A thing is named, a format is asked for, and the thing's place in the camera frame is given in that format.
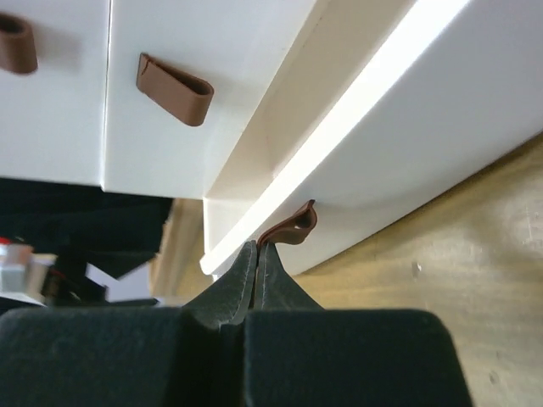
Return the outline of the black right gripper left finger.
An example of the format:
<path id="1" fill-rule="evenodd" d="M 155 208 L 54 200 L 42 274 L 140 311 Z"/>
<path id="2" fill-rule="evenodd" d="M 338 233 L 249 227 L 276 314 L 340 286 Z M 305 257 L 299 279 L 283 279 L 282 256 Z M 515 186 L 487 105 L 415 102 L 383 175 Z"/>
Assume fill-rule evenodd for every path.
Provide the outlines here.
<path id="1" fill-rule="evenodd" d="M 242 323 L 249 310 L 256 270 L 256 241 L 249 241 L 228 271 L 182 309 L 209 329 Z"/>

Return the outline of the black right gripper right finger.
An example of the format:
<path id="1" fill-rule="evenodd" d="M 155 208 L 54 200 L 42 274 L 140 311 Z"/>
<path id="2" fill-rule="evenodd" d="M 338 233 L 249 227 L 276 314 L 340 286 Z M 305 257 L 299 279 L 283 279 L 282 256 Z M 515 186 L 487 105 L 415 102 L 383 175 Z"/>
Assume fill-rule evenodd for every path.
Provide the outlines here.
<path id="1" fill-rule="evenodd" d="M 274 243 L 260 248 L 253 288 L 254 310 L 323 310 L 284 269 Z"/>

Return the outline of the brown bottom drawer pull tab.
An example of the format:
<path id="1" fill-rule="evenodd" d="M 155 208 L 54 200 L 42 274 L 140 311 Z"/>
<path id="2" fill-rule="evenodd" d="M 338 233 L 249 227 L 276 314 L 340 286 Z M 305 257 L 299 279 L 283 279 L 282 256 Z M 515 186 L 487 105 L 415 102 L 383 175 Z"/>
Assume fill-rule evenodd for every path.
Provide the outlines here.
<path id="1" fill-rule="evenodd" d="M 265 231 L 257 240 L 257 248 L 262 248 L 266 243 L 301 244 L 317 224 L 314 204 L 314 199 L 307 201 L 293 215 Z"/>

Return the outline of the white three-drawer organizer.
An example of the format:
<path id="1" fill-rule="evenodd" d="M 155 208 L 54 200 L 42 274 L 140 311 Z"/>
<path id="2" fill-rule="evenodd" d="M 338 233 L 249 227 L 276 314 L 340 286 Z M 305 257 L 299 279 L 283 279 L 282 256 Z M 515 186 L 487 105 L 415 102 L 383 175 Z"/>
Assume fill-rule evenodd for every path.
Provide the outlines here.
<path id="1" fill-rule="evenodd" d="M 1 174 L 198 199 L 202 271 L 314 199 L 299 274 L 542 128 L 539 1 L 4 1 L 38 69 L 1 69 Z M 204 123 L 136 86 L 140 53 L 208 81 Z"/>

